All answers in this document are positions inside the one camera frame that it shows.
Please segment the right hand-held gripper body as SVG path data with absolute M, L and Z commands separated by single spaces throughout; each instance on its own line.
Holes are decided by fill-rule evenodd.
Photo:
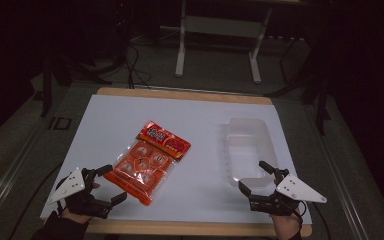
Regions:
M 268 173 L 274 175 L 275 190 L 271 195 L 257 195 L 247 189 L 247 198 L 252 211 L 290 216 L 296 213 L 296 208 L 301 202 L 327 202 L 326 197 L 290 174 L 287 169 L 272 168 Z

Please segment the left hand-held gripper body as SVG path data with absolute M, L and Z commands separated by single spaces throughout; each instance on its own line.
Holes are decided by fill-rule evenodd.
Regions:
M 86 168 L 73 170 L 68 177 L 57 184 L 47 204 L 56 203 L 58 211 L 62 212 L 61 201 L 64 201 L 65 206 L 69 206 L 76 214 L 106 219 L 112 209 L 111 203 L 98 200 L 91 194 L 97 176 L 95 170 Z

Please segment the clear plastic container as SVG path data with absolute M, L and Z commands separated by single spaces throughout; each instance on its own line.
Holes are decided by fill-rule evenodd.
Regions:
M 240 180 L 251 188 L 268 187 L 273 183 L 273 177 L 259 166 L 260 161 L 278 166 L 265 121 L 231 118 L 224 126 L 223 139 L 227 179 L 232 187 L 237 187 Z

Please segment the orange snack packet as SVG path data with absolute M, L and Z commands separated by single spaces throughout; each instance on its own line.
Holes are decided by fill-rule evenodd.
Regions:
M 190 147 L 188 141 L 149 121 L 104 177 L 147 206 L 171 167 Z

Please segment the person's left hand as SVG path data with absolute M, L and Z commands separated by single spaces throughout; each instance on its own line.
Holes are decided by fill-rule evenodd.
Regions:
M 69 206 L 66 206 L 62 210 L 62 212 L 60 213 L 60 217 L 64 218 L 64 219 L 69 219 L 69 220 L 74 221 L 78 224 L 88 223 L 92 219 L 92 216 L 74 213 Z

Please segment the person's right hand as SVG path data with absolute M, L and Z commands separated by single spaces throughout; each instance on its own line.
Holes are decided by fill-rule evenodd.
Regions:
M 289 216 L 270 215 L 273 221 L 277 240 L 302 240 L 301 217 L 299 209 Z

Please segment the white table mat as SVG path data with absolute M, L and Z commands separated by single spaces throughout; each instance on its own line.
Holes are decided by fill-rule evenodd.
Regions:
M 250 210 L 229 175 L 225 128 L 233 118 L 264 121 L 263 158 L 293 169 L 278 110 L 272 105 L 94 95 L 59 175 L 115 163 L 143 126 L 154 121 L 191 147 L 156 189 L 150 205 L 130 197 L 113 208 L 110 219 L 266 223 L 268 216 Z

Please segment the dark floor socket plate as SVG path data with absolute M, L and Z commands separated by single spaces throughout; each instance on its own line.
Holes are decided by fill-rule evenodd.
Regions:
M 65 117 L 53 117 L 51 122 L 48 125 L 49 130 L 61 130 L 65 131 L 70 128 L 72 124 L 71 118 L 65 118 Z

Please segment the white metal stand frame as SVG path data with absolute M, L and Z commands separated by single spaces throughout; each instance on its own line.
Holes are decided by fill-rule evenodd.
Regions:
M 265 33 L 268 27 L 269 20 L 272 15 L 272 8 L 269 8 L 264 13 L 264 18 L 261 22 L 251 22 L 242 20 L 231 20 L 223 18 L 201 17 L 188 15 L 186 13 L 187 1 L 181 1 L 181 17 L 180 17 L 180 41 L 179 50 L 176 61 L 175 76 L 182 77 L 184 73 L 185 63 L 185 36 L 187 32 L 215 34 L 223 36 L 247 37 L 256 40 L 254 48 L 248 53 L 249 65 L 253 82 L 260 84 L 262 78 L 260 76 L 257 57 L 262 45 Z

